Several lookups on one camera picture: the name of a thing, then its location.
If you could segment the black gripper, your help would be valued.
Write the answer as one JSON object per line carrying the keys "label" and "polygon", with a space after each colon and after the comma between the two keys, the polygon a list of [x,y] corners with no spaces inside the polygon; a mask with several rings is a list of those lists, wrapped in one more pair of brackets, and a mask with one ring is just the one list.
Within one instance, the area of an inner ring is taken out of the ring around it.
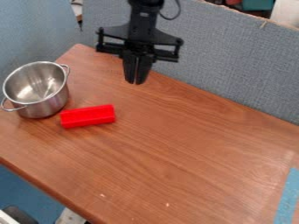
{"label": "black gripper", "polygon": [[145,82],[153,60],[179,61],[183,40],[156,28],[129,28],[129,24],[97,29],[96,51],[123,57],[125,81]]}

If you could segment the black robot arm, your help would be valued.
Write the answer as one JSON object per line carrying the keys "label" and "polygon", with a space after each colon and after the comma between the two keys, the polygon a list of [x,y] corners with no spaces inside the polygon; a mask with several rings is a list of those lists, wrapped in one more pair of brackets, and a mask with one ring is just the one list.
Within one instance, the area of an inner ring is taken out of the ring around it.
{"label": "black robot arm", "polygon": [[156,28],[157,16],[165,20],[181,14],[179,0],[177,14],[165,17],[160,12],[164,0],[127,0],[131,6],[129,21],[120,26],[97,29],[96,51],[119,56],[123,60],[125,81],[140,85],[145,82],[152,65],[157,60],[177,62],[183,40]]}

